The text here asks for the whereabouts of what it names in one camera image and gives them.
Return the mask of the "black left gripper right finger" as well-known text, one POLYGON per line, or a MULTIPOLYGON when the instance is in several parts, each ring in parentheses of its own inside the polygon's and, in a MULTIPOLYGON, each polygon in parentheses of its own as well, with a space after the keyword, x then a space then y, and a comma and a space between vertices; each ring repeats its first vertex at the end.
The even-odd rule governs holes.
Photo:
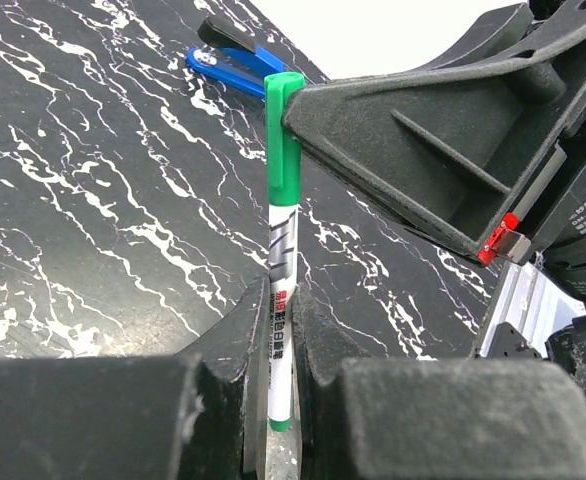
POLYGON ((375 358, 293 297, 305 479, 586 479, 586 399, 539 360, 375 358))

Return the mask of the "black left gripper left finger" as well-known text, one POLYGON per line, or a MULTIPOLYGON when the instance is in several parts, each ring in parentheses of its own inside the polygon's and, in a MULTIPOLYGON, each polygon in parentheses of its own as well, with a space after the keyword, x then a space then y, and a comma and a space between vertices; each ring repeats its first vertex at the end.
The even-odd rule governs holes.
POLYGON ((178 353, 0 360, 0 479, 261 479, 266 278, 178 353))

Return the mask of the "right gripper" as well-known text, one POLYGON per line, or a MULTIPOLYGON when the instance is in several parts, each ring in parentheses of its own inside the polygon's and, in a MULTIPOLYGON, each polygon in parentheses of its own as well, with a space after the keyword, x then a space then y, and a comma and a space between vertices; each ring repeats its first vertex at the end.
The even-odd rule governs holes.
POLYGON ((483 265, 539 257, 586 303, 586 1, 541 23, 491 11, 431 65, 301 89, 283 123, 433 243, 483 265))

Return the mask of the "white pen green end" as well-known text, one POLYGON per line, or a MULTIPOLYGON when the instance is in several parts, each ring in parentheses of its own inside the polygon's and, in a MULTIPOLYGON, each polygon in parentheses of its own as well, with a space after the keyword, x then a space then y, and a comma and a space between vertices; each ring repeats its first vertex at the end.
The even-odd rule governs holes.
POLYGON ((292 297, 297 286, 299 204, 269 204, 269 384, 268 422, 283 432, 292 418, 292 297))

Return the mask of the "green pen cap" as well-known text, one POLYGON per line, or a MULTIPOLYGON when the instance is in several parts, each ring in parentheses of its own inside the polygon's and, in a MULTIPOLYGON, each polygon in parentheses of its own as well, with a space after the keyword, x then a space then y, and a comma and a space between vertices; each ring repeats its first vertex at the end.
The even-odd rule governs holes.
POLYGON ((289 97, 305 85, 298 72, 267 76, 265 89, 266 157, 268 200, 274 206, 292 206, 300 202, 301 146, 282 124, 289 97))

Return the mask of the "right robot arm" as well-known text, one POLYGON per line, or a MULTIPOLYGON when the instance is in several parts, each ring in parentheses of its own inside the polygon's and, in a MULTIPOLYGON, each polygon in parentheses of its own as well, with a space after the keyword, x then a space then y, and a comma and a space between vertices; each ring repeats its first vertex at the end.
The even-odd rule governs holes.
MULTIPOLYGON (((308 86, 286 129, 446 251, 586 305, 586 1, 483 14, 413 70, 308 86)), ((532 337, 500 285, 464 360, 371 358, 294 304, 305 479, 586 479, 586 314, 532 337)))

